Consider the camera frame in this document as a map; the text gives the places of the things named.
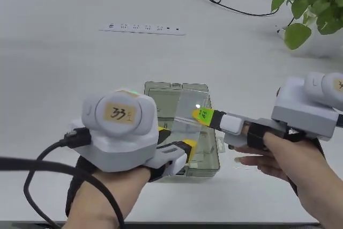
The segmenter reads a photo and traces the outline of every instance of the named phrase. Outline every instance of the power strip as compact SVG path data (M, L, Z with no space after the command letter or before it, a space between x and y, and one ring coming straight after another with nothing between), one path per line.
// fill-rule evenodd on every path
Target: power strip
M185 35L179 27L149 24L109 24L105 29L101 29L101 31Z

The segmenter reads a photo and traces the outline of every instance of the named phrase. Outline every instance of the hand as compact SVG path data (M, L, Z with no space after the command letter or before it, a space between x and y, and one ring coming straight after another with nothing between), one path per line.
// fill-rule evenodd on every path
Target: hand
M147 168L135 168L127 172L105 173L97 171L93 174L113 194L124 219L131 212L137 198L150 178ZM117 228L116 215L103 194L91 184L84 182L71 206L67 228Z
M243 129L246 135L249 127ZM240 153L257 154L237 161L267 175L288 181L298 188L302 206L326 228L343 224L343 182L329 167L322 154L309 141L292 143L267 132L264 144L270 152L235 148Z

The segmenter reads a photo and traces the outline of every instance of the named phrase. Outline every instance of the transparent container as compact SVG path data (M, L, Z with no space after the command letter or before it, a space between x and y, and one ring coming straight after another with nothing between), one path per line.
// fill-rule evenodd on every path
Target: transparent container
M215 131L192 117L195 108L212 108L207 85L146 82L144 93L156 102L159 126L171 130L162 144L198 141L196 154L178 175L213 177L220 168Z

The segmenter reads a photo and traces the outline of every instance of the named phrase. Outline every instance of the white tabletop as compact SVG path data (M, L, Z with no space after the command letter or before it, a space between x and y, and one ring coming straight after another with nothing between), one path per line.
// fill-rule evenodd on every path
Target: white tabletop
M223 0L256 13L271 0ZM144 82L206 83L217 109L270 117L275 93L290 75L342 71L341 63L293 57L276 36L287 9L247 17L207 0L0 0L0 155L35 158L80 115L85 96ZM185 36L102 32L107 23L177 25ZM343 178L342 131L323 143ZM77 154L50 160L74 165ZM147 185L127 218L145 222L313 222L291 187L220 155L212 179L170 179ZM27 204L27 173L2 173L0 221L42 221ZM53 220L65 221L70 177L40 173L31 191Z

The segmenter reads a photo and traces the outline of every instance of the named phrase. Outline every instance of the potted plant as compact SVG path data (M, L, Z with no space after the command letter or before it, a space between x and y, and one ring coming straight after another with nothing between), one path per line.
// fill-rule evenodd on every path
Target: potted plant
M343 27L343 0L272 0L272 11L283 3L290 5L295 21L285 28L285 44L291 50L303 45L314 30L328 35ZM335 38L343 42L343 37Z

